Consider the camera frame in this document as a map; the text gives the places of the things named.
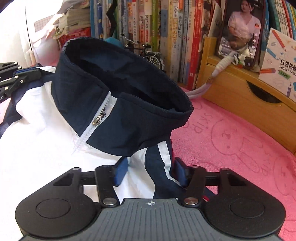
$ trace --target green label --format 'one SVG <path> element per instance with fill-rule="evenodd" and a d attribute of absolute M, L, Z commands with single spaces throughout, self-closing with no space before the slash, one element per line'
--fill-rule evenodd
<path fill-rule="evenodd" d="M 279 75 L 283 76 L 284 78 L 286 78 L 287 80 L 289 80 L 289 78 L 291 78 L 290 75 L 288 75 L 287 73 L 285 73 L 282 70 L 279 70 Z"/>

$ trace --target zipper pull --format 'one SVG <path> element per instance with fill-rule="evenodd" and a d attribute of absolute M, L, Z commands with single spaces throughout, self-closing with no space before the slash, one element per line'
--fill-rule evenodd
<path fill-rule="evenodd" d="M 97 126 L 98 124 L 100 124 L 101 120 L 105 117 L 106 113 L 105 113 L 105 109 L 102 110 L 102 112 L 99 114 L 99 116 L 97 116 L 94 121 L 92 122 L 92 124 L 94 126 Z"/>

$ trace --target woman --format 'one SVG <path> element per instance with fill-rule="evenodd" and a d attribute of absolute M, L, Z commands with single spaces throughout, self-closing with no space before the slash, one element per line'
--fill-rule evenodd
<path fill-rule="evenodd" d="M 253 10 L 254 4 L 251 0 L 242 0 L 241 11 L 232 12 L 228 20 L 228 41 L 233 50 L 245 49 L 248 42 L 252 49 L 256 49 L 261 23 L 252 15 Z"/>

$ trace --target smartphone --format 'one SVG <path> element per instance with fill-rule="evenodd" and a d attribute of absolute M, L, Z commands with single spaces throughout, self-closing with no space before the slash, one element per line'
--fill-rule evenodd
<path fill-rule="evenodd" d="M 223 16 L 217 55 L 224 58 L 236 51 L 239 64 L 252 68 L 260 52 L 265 1 L 226 0 Z"/>

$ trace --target bicycle seat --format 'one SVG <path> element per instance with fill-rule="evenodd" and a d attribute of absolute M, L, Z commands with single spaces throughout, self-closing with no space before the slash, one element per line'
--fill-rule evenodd
<path fill-rule="evenodd" d="M 143 44 L 142 45 L 144 48 L 147 48 L 147 49 L 150 49 L 151 48 L 151 45 L 150 44 Z"/>

